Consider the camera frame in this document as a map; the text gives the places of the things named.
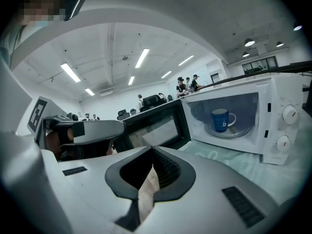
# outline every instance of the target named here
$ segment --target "window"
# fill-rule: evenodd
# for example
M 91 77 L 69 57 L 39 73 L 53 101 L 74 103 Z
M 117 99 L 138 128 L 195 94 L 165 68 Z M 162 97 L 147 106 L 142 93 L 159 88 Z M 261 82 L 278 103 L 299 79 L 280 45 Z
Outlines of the window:
M 269 57 L 257 61 L 253 61 L 242 65 L 245 74 L 251 74 L 262 70 L 277 68 L 277 62 L 275 57 Z
M 210 77 L 211 77 L 211 80 L 213 80 L 213 83 L 220 81 L 220 76 L 218 73 L 216 73 Z

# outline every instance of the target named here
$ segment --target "microwave door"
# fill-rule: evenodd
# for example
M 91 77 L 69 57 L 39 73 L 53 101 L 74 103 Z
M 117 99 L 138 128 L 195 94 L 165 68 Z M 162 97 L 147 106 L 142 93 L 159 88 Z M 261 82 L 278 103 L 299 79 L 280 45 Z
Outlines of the microwave door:
M 182 106 L 191 139 L 255 152 L 260 111 L 258 92 L 222 97 L 204 92 L 183 98 Z
M 141 146 L 179 149 L 191 140 L 179 99 L 134 115 L 123 122 L 127 132 L 114 141 L 117 152 Z

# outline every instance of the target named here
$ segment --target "microwave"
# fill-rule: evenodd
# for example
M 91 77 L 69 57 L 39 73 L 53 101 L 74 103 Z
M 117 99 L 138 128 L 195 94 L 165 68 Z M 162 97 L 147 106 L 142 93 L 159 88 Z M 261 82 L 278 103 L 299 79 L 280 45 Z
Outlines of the microwave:
M 124 120 L 117 152 L 140 146 L 180 149 L 189 141 L 260 154 L 283 165 L 299 127 L 302 83 L 296 74 L 205 88 Z

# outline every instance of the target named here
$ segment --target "blue mug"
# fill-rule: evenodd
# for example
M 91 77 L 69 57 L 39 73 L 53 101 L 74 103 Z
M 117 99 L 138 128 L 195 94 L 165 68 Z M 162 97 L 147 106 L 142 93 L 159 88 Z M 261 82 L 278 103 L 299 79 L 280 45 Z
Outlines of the blue mug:
M 229 115 L 233 115 L 235 119 L 229 124 Z M 236 122 L 235 114 L 229 114 L 229 110 L 226 108 L 218 108 L 211 111 L 211 116 L 214 122 L 214 129 L 219 132 L 225 132 L 228 127 L 232 126 Z

